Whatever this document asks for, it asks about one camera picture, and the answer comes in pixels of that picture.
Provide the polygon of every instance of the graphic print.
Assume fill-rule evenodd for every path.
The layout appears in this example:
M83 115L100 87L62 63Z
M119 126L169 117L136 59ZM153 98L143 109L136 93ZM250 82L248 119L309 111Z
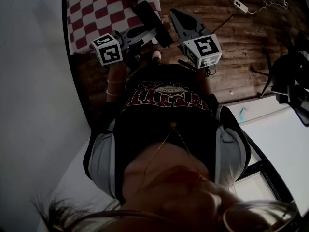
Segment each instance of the graphic print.
M181 84L143 81L128 99L122 112L130 106L154 105L159 107L198 107L211 110L199 96Z

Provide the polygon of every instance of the bracelet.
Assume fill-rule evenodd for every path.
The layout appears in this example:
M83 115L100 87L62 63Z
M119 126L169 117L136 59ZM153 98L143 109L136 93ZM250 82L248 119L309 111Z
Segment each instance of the bracelet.
M111 94L108 90L106 90L105 93L110 96L119 96L119 95L122 95L124 92L122 94Z
M110 80L108 80L108 79L107 79L107 82L108 82L108 83L124 83L124 82L114 82L114 81L110 81Z

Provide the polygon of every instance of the chair leg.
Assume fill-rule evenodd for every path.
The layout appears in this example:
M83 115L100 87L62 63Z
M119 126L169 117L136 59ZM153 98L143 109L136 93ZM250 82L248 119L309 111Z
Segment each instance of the chair leg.
M265 48L263 49L263 54L266 55L268 69L269 69L269 74L270 74L270 72L271 72L271 61L270 61L269 53L268 53L268 51Z
M271 81L271 77L269 76L269 77L268 77L268 80L267 80L267 82L266 82L266 84L265 84L265 87L264 87L264 89L263 89L263 91L262 91L262 93L257 93L257 95L258 95L259 98L261 98L261 97L264 95L264 93L265 93L265 91L266 91L266 89L267 89L267 87L268 87L270 81Z
M258 73L258 74L265 75L265 76L268 76L268 77L269 77L269 74L264 73L264 72L258 72L258 71L256 71L253 67L250 67L250 71L252 71L253 73Z

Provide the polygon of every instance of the gold necklace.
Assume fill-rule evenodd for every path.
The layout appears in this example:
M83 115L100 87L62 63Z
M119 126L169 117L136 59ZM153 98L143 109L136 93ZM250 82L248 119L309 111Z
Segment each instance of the gold necklace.
M176 122L170 122L170 126L172 127L172 130L169 132L169 134L168 134L167 137L164 139L164 141L163 141L162 144L159 146L159 148L158 148L158 149L153 153L153 155L150 157L150 159L149 159L149 161L148 161L148 163L147 163L147 166L145 167L145 170L144 170L144 172L143 172L143 177L142 177L142 179L141 179L141 181L140 181L140 186L139 186L138 189L141 189L141 186L142 186L142 184L143 184L143 182L144 182L144 179L145 179L145 177L146 177L146 172L147 172L147 169L148 169L150 163L151 163L152 160L155 158L155 156L158 154L158 152L160 151L160 149L161 149L162 146L165 144L166 140L169 138L170 134L171 134L173 131L175 131L175 132L178 134L178 136L180 137L180 139L182 140L183 145L184 145L185 148L186 148L186 151L188 152L190 158L192 159L193 164L195 165L195 168L196 168L196 170L197 170L197 174L199 175L199 177L200 177L202 180L206 180L206 178L205 178L203 175L200 174L200 172L199 172L199 170L198 170L198 167L197 167L197 164L196 164L196 162L195 162L195 160L194 160L194 158L193 158L193 156L192 156L190 150L188 149L187 145L185 144L185 142L184 142L183 138L181 137L181 135L179 134L179 132L176 130L176 128L175 128L176 125L177 125Z

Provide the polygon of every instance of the eyeglasses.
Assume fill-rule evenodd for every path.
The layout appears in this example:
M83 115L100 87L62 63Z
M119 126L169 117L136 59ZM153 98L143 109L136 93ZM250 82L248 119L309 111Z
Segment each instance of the eyeglasses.
M250 201L227 209L223 221L229 232L276 232L291 225L297 213L297 208L289 203Z
M223 223L218 223L218 232L278 232L295 231L292 228L298 210L281 201L249 201L228 208L223 214ZM86 231L183 231L175 222L156 214L115 210L90 214L83 219Z

